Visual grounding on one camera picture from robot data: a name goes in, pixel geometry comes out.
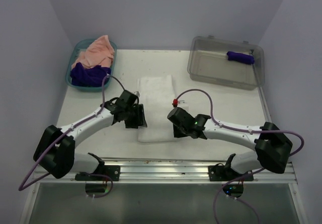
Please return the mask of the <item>white towel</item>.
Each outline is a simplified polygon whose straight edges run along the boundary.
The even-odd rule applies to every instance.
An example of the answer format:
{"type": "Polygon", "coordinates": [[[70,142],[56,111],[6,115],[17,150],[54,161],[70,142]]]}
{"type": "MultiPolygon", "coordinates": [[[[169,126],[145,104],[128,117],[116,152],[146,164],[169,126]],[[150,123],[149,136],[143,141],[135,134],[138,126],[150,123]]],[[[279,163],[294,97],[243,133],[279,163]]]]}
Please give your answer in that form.
{"type": "Polygon", "coordinates": [[[171,75],[142,77],[137,80],[139,101],[143,104],[147,127],[138,129],[140,143],[178,141],[174,137],[173,124],[167,115],[173,109],[176,93],[171,75]]]}

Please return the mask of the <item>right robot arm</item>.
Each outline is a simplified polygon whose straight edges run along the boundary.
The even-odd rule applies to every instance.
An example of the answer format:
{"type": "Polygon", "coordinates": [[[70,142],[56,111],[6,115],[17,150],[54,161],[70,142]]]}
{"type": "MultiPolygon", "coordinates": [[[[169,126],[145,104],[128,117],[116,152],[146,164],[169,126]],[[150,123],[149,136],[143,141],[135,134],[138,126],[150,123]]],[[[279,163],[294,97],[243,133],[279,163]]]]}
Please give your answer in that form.
{"type": "Polygon", "coordinates": [[[174,108],[167,119],[174,126],[175,138],[222,140],[250,149],[247,153],[229,156],[224,174],[230,180],[261,168],[276,174],[285,172],[293,143],[271,122],[263,126],[227,126],[226,122],[214,122],[209,115],[193,117],[180,107],[174,108]]]}

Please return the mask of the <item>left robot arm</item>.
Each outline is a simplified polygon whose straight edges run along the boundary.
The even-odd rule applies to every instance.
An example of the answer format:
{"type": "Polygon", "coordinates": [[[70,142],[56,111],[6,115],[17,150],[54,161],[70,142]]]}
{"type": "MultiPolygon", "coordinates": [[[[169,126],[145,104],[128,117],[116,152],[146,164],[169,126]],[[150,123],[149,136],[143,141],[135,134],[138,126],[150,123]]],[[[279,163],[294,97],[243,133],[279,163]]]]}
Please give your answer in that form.
{"type": "Polygon", "coordinates": [[[70,172],[106,179],[107,168],[95,154],[77,154],[75,149],[96,132],[116,123],[126,128],[146,127],[144,106],[134,93],[124,90],[120,97],[104,101],[92,114],[63,127],[48,126],[40,139],[33,160],[56,179],[70,172]]]}

